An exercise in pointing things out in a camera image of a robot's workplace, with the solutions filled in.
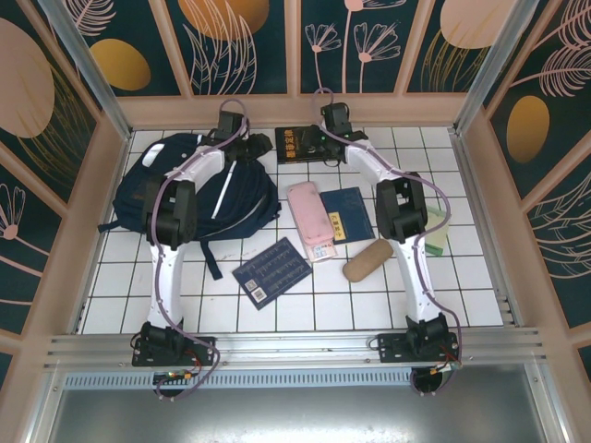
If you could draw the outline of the black book gold print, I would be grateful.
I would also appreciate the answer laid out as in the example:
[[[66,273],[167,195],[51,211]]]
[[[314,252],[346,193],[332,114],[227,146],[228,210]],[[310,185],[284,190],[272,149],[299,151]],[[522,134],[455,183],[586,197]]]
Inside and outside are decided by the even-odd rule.
[[[274,129],[277,162],[279,164],[323,162],[321,160],[308,160],[307,148],[308,136],[325,135],[318,126],[288,126]]]

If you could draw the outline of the navy book yellow label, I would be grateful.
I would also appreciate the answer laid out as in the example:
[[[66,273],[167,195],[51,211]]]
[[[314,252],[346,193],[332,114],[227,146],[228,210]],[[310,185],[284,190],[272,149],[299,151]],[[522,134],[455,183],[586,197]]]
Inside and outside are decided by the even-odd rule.
[[[375,237],[358,187],[322,192],[320,198],[329,215],[336,245]]]

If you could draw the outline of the brown felt glasses case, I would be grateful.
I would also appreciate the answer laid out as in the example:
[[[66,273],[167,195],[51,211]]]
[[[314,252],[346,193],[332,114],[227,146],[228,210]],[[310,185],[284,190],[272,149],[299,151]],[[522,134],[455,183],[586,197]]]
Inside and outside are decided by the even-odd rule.
[[[343,267],[343,275],[350,282],[363,281],[382,266],[392,254],[391,243],[378,239],[347,261]]]

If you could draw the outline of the pale green notebook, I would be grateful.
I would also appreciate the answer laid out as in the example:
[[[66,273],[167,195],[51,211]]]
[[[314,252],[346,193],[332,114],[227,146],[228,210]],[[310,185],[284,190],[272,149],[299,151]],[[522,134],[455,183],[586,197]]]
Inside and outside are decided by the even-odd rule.
[[[430,232],[425,237],[426,252],[432,256],[440,257],[443,255],[444,249],[447,245],[447,234],[449,230],[449,222],[451,218],[447,216],[447,212],[439,210],[435,207],[427,206],[428,222],[426,229],[431,230],[439,224],[445,222],[438,230]]]

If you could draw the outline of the vented metal strip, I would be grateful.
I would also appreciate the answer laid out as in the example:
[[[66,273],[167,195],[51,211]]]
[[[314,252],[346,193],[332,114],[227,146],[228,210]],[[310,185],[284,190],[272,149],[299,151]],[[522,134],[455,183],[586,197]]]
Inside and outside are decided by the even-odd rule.
[[[155,389],[157,373],[71,373],[64,382],[65,390]],[[203,383],[204,389],[259,388],[324,388],[351,386],[394,386],[410,383],[410,373],[402,369],[370,368],[283,370],[283,371],[220,371]]]

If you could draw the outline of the pink pencil case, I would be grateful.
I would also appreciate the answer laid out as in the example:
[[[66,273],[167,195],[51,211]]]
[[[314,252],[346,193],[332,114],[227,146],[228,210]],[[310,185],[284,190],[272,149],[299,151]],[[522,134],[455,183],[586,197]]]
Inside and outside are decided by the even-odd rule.
[[[289,187],[287,200],[304,245],[316,246],[333,239],[328,213],[313,182],[307,181]]]

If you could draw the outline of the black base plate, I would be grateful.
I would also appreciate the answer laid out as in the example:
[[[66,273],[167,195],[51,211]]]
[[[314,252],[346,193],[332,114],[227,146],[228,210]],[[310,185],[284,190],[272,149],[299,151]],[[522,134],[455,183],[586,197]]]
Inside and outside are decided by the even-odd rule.
[[[134,343],[131,359],[135,367],[194,366],[196,362],[212,366],[210,348],[183,336],[180,340],[163,341],[140,337]]]
[[[444,362],[459,357],[459,344],[453,332],[414,343],[406,333],[383,333],[377,339],[382,363]]]

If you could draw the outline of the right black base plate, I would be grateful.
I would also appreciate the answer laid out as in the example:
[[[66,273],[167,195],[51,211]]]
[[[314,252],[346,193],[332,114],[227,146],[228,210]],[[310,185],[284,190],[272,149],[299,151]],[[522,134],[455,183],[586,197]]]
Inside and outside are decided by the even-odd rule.
[[[414,343],[406,333],[383,333],[377,339],[382,363],[444,362],[459,357],[459,344],[453,332]]]

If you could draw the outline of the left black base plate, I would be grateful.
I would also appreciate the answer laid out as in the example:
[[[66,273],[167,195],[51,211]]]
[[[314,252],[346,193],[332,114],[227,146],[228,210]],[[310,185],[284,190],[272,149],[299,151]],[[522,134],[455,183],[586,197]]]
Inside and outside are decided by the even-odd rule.
[[[210,348],[183,336],[180,340],[163,341],[140,337],[134,343],[131,359],[135,367],[194,366],[196,362],[212,366]]]

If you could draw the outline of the aluminium corner post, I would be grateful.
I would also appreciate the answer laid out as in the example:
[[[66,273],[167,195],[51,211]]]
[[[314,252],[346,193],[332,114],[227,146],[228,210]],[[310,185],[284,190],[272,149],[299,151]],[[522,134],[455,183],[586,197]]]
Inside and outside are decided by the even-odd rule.
[[[54,26],[68,53],[78,65],[81,75],[87,80],[117,133],[125,142],[128,142],[131,136],[131,125],[66,7],[61,0],[38,0],[38,3],[49,22]]]
[[[452,133],[456,137],[460,138],[472,124],[494,82],[535,15],[538,3],[539,0],[516,0],[455,117]]]

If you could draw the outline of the aluminium front rail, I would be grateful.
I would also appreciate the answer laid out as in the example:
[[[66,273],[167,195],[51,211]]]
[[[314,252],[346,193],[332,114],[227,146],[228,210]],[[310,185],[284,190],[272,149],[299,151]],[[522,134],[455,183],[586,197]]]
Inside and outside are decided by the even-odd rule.
[[[222,369],[364,367],[380,363],[374,331],[219,333]],[[510,365],[543,361],[548,352],[534,328],[463,328],[462,361]],[[61,371],[130,370],[129,334],[63,335],[50,339],[42,367]]]

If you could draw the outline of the navy blue backpack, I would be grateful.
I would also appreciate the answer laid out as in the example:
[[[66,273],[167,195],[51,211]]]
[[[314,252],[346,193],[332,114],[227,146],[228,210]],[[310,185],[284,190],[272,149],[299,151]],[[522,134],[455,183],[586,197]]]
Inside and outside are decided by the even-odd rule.
[[[256,148],[256,135],[246,138]],[[206,137],[177,133],[162,138],[147,147],[124,175],[116,189],[113,208],[115,220],[100,224],[103,233],[117,227],[145,233],[142,210],[146,184],[181,165],[193,154]],[[253,162],[226,162],[197,193],[194,212],[197,229],[194,240],[200,243],[211,276],[217,281],[223,276],[210,249],[210,243],[249,238],[281,211],[276,184],[256,159]]]

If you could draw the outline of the blue book with text list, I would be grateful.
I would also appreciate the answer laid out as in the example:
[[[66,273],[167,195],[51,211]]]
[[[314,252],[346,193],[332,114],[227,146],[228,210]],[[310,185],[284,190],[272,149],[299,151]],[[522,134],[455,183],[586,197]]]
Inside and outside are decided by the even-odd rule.
[[[233,271],[240,288],[257,310],[303,281],[312,268],[283,238]]]

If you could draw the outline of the grey metal sheet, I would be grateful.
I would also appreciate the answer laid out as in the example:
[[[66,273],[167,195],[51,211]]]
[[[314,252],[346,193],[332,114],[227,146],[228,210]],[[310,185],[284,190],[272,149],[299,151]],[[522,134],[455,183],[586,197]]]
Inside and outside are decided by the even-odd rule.
[[[50,443],[565,443],[521,385],[419,397],[405,387],[68,391]]]

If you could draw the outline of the aluminium side rail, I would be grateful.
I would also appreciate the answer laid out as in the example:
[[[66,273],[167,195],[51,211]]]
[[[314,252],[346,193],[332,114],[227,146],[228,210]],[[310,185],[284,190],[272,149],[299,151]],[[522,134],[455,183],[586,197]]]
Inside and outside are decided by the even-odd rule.
[[[476,170],[470,160],[463,139],[454,133],[450,134],[450,139],[483,249],[493,292],[496,294],[500,305],[501,318],[506,327],[521,328],[521,314],[515,303],[511,285],[507,281],[503,260],[499,256],[495,233],[483,194],[476,179]]]

